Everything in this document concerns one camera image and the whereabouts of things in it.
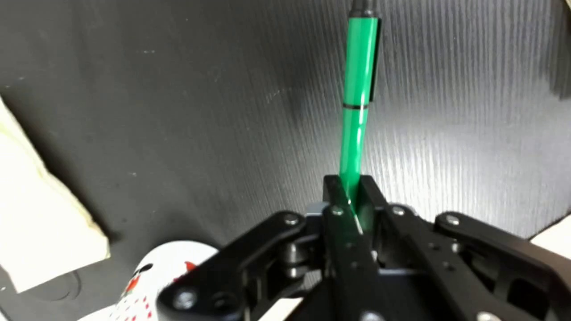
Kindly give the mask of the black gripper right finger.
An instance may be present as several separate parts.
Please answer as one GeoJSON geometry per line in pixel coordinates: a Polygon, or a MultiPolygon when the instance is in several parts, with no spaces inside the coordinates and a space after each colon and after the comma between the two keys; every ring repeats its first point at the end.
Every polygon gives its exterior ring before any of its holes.
{"type": "Polygon", "coordinates": [[[570,259],[463,213],[427,222],[372,177],[358,193],[381,266],[427,277],[454,321],[571,321],[570,259]]]}

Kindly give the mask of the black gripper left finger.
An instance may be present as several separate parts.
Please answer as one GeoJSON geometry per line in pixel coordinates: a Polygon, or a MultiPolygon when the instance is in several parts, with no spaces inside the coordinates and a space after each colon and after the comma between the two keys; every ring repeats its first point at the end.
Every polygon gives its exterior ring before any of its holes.
{"type": "Polygon", "coordinates": [[[351,209],[342,179],[324,179],[327,207],[318,216],[283,211],[167,286],[161,321],[258,321],[274,304],[320,280],[295,321],[363,321],[381,314],[370,241],[351,209]]]}

